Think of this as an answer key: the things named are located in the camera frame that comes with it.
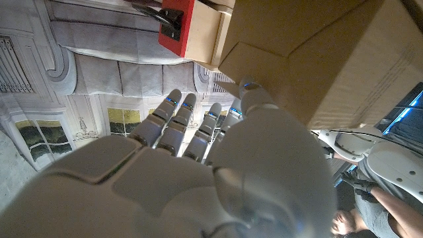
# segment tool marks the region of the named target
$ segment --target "cardboard flap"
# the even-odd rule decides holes
[[[273,97],[277,97],[274,100],[278,102],[286,100],[284,98],[286,94],[281,92],[281,89],[289,91],[290,84],[288,59],[285,57],[239,42],[223,59],[219,70],[234,80],[236,84],[239,84],[243,77],[250,75]]]

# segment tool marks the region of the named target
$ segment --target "person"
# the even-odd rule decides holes
[[[423,215],[376,182],[343,173],[342,180],[354,188],[356,208],[338,210],[332,221],[333,237],[370,230],[382,238],[423,237]]]

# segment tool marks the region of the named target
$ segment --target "black cable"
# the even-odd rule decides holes
[[[395,143],[395,144],[397,144],[397,145],[400,145],[400,146],[402,146],[402,147],[405,147],[405,148],[407,148],[407,149],[409,149],[409,150],[411,150],[411,151],[413,151],[413,152],[415,152],[415,153],[417,153],[418,155],[420,155],[420,156],[422,156],[423,157],[423,154],[421,154],[421,152],[419,152],[419,151],[417,151],[417,150],[415,150],[415,149],[413,149],[413,148],[411,148],[411,147],[409,147],[409,146],[407,146],[407,145],[403,145],[403,144],[401,144],[401,143],[399,143],[399,142],[396,142],[395,140],[393,140],[393,139],[388,139],[388,138],[383,138],[383,137],[381,137],[381,136],[376,136],[376,135],[373,135],[373,134],[369,134],[369,133],[364,133],[364,132],[345,132],[345,131],[340,131],[340,130],[329,130],[330,132],[338,132],[338,133],[344,133],[344,134],[355,134],[355,135],[363,135],[363,136],[373,136],[373,137],[375,137],[375,138],[379,138],[379,139],[384,139],[384,140],[386,140],[386,141],[389,141],[389,142],[392,142],[392,143]]]
[[[311,133],[315,134],[316,136],[319,136],[318,133],[314,132],[314,131],[310,131]]]

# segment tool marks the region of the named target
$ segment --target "red object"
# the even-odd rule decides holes
[[[186,43],[188,41],[188,33],[190,31],[192,11],[194,10],[195,0],[163,0],[162,9],[175,9],[183,11],[180,39],[179,41],[159,33],[160,45],[170,49],[173,53],[180,57],[185,57]]]

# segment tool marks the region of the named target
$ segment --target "wall mural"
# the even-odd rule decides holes
[[[24,120],[16,122],[20,134],[28,146],[32,159],[55,160],[72,151],[72,147],[59,121]]]
[[[128,136],[141,123],[138,110],[107,108],[110,133],[119,136]]]

